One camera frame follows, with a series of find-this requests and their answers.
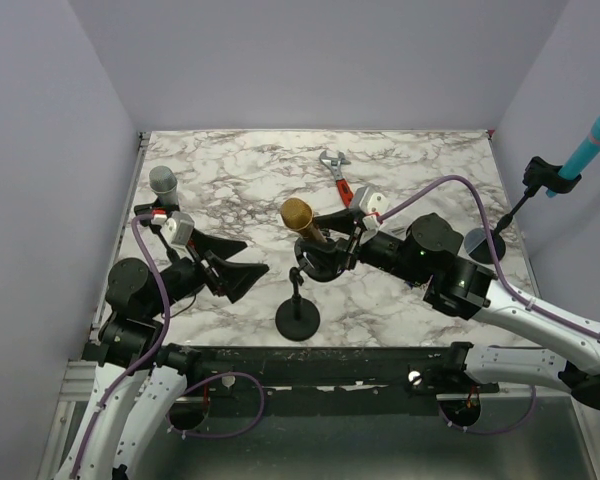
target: lavender wall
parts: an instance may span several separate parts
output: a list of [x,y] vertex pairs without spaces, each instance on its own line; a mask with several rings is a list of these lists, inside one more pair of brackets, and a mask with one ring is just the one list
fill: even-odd
[[565,0],[70,0],[145,130],[493,128]]
[[[571,0],[494,137],[510,197],[533,155],[564,163],[599,114],[600,0]],[[518,221],[542,295],[600,320],[600,155],[583,177],[567,196],[537,195]]]
[[0,480],[35,478],[137,137],[66,0],[0,1]]

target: white marble surface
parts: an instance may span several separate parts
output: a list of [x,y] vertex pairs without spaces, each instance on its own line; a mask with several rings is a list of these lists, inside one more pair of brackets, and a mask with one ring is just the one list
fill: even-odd
[[[491,149],[483,132],[330,132],[217,131],[157,132],[152,135],[134,205],[154,196],[149,170],[170,167],[178,177],[181,209],[198,229],[243,239],[249,248],[235,261],[266,262],[270,272],[238,303],[208,290],[196,305],[175,318],[167,342],[185,345],[298,345],[276,331],[278,305],[291,295],[288,271],[295,264],[296,236],[282,226],[280,205],[297,196],[320,214],[343,208],[329,171],[318,162],[323,149],[342,151],[352,161],[343,167],[351,188],[371,184],[392,205],[441,175],[458,174],[478,188],[492,224],[507,209]],[[479,225],[469,192],[447,183],[394,217],[389,227],[408,225],[436,212],[462,234]],[[168,262],[159,242],[143,233],[164,268]],[[503,268],[510,281],[531,290],[529,274],[513,229],[506,235]],[[121,257],[141,257],[126,229]],[[304,342],[313,346],[430,346],[452,341],[522,345],[523,339],[495,327],[446,317],[403,282],[366,265],[358,265],[328,284],[307,279],[303,296],[318,306],[322,323]],[[183,300],[173,307],[184,305]]]

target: black round base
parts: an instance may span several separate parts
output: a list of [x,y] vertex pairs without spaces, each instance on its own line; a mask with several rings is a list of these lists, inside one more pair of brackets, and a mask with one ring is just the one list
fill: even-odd
[[[496,255],[498,256],[498,260],[502,260],[504,254],[507,253],[507,244],[504,243],[504,240],[500,235],[494,235],[492,238],[493,244],[496,247]],[[489,252],[487,240],[483,240],[480,245],[478,245],[471,253],[469,253],[469,257],[478,263],[491,265],[493,263],[493,259],[491,258],[491,253]]]
[[302,342],[318,331],[320,327],[320,312],[318,308],[305,298],[300,299],[299,305],[294,305],[293,299],[285,300],[276,312],[276,328],[287,340]]

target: microphone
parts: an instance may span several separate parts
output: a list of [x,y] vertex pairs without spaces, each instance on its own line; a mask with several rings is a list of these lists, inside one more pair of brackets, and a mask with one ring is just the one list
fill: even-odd
[[178,179],[169,167],[160,165],[149,172],[149,187],[158,197],[163,207],[179,206],[178,202]]
[[313,210],[299,198],[289,198],[280,207],[285,226],[310,242],[327,243],[322,232],[313,222]]

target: purple cable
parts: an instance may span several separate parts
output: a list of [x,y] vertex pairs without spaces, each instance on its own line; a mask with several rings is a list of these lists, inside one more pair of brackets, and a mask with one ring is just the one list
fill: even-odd
[[153,346],[145,353],[142,357],[136,360],[133,364],[129,365],[129,367],[116,378],[109,387],[104,391],[102,398],[97,403],[97,406],[100,407],[99,410],[93,412],[91,416],[91,420],[89,420],[89,424],[85,429],[84,436],[82,437],[82,441],[80,442],[80,447],[78,447],[78,452],[76,453],[76,460],[73,463],[73,468],[71,469],[71,473],[69,474],[69,478],[76,478],[78,474],[78,470],[80,469],[80,462],[82,461],[82,457],[84,457],[84,452],[87,449],[87,443],[89,443],[89,438],[93,433],[93,429],[95,428],[96,421],[98,420],[98,416],[100,412],[105,409],[106,402],[109,397],[113,394],[113,391],[116,389],[118,385],[129,375],[133,374],[141,365],[143,365],[147,360],[151,359],[158,349],[162,346],[162,342],[164,338],[167,336],[167,331],[169,330],[169,321],[171,319],[171,311],[169,305],[169,295],[167,294],[167,288],[162,281],[162,277],[160,276],[160,270],[156,266],[156,263],[151,258],[151,254],[147,249],[146,245],[142,241],[142,237],[140,236],[140,231],[138,230],[138,223],[142,220],[151,220],[153,218],[153,214],[144,214],[138,215],[137,217],[131,220],[131,230],[133,231],[133,236],[138,242],[138,247],[140,247],[140,251],[147,261],[147,265],[149,266],[149,270],[153,274],[156,284],[158,285],[158,290],[160,291],[160,297],[162,298],[162,310],[164,313],[164,326],[162,327],[162,332],[156,339],[156,342]]
[[442,408],[440,407],[440,405],[438,405],[438,411],[440,412],[440,416],[443,418],[443,420],[445,421],[445,423],[447,424],[447,426],[449,428],[453,428],[454,430],[458,430],[462,433],[469,433],[471,435],[483,435],[483,436],[503,435],[505,433],[512,432],[516,428],[521,427],[523,424],[525,424],[531,418],[531,414],[536,409],[537,403],[538,403],[538,395],[536,392],[536,387],[534,385],[531,385],[531,403],[529,404],[529,408],[527,409],[527,412],[522,416],[522,418],[520,420],[518,420],[517,422],[515,422],[514,424],[509,425],[508,427],[499,428],[496,430],[487,430],[487,431],[469,430],[467,427],[461,427],[460,425],[456,425],[451,420],[449,420],[449,417],[447,417],[447,415],[442,411]]
[[549,310],[545,310],[542,307],[539,307],[538,305],[534,304],[533,302],[528,302],[522,295],[520,295],[517,290],[515,288],[513,288],[509,282],[507,281],[507,279],[504,276],[504,273],[502,271],[502,267],[500,266],[500,261],[498,260],[498,256],[496,254],[496,247],[493,244],[493,238],[491,237],[490,233],[491,230],[489,228],[489,219],[487,218],[487,212],[484,208],[484,205],[482,204],[482,200],[480,200],[480,195],[478,194],[478,190],[476,190],[476,187],[474,187],[471,182],[469,180],[467,180],[464,177],[461,177],[459,175],[447,175],[444,177],[440,177],[439,179],[437,179],[436,181],[434,181],[431,185],[429,185],[428,187],[423,188],[422,190],[420,190],[418,193],[416,193],[413,197],[405,200],[404,202],[402,202],[400,205],[398,205],[395,208],[392,208],[391,210],[389,210],[387,213],[385,213],[384,215],[381,215],[378,220],[380,222],[383,222],[384,220],[387,220],[388,218],[393,217],[395,214],[397,214],[398,212],[402,211],[403,209],[407,208],[409,205],[415,203],[416,201],[420,200],[422,197],[424,197],[427,193],[429,193],[431,190],[437,188],[438,186],[442,185],[445,182],[449,182],[451,180],[455,180],[457,182],[463,183],[468,189],[469,191],[471,191],[471,195],[473,195],[473,199],[476,202],[476,205],[478,206],[478,210],[480,211],[480,218],[482,219],[482,226],[484,228],[484,231],[486,232],[486,240],[487,240],[487,245],[489,246],[489,253],[491,254],[491,259],[493,260],[493,266],[496,269],[496,274],[498,275],[498,279],[500,280],[500,282],[502,283],[502,286],[505,288],[505,290],[507,292],[509,292],[509,294],[515,298],[516,300],[518,300],[520,303],[522,303],[526,309],[528,310],[533,310],[534,312],[537,312],[545,317],[547,317],[550,320],[553,320],[554,322],[557,322],[561,325],[564,325],[567,328],[571,328],[572,330],[575,330],[576,332],[580,332],[588,337],[592,337],[595,340],[600,340],[600,332],[595,332],[593,330],[590,330],[588,328],[585,328],[581,325],[578,325],[577,323],[573,323],[570,320],[567,320],[566,318],[561,317],[560,315],[557,315],[553,312],[550,312]]
[[260,382],[255,377],[252,377],[248,373],[242,373],[242,372],[224,372],[224,373],[219,373],[217,375],[213,375],[212,377],[205,378],[201,382],[198,382],[195,385],[193,385],[192,387],[187,388],[184,391],[183,395],[191,393],[194,390],[197,390],[200,387],[204,387],[208,383],[211,383],[214,380],[218,380],[219,378],[223,378],[223,377],[243,377],[243,378],[247,378],[247,379],[251,380],[255,384],[255,386],[258,388],[258,391],[260,392],[260,408],[258,409],[258,413],[253,418],[253,420],[251,421],[251,423],[249,423],[249,425],[247,425],[244,428],[241,428],[240,430],[236,430],[235,432],[229,432],[229,433],[196,433],[196,432],[191,432],[189,430],[178,430],[176,427],[173,426],[173,423],[171,423],[171,417],[169,416],[169,414],[167,414],[167,421],[169,422],[170,427],[173,430],[175,430],[176,432],[181,433],[183,435],[186,435],[187,437],[193,437],[193,438],[213,438],[213,439],[237,437],[238,435],[242,435],[243,433],[246,433],[249,430],[251,430],[253,427],[255,427],[258,424],[258,422],[262,419],[262,413],[264,412],[265,394],[264,394],[264,388],[262,388],[262,385],[260,384]]

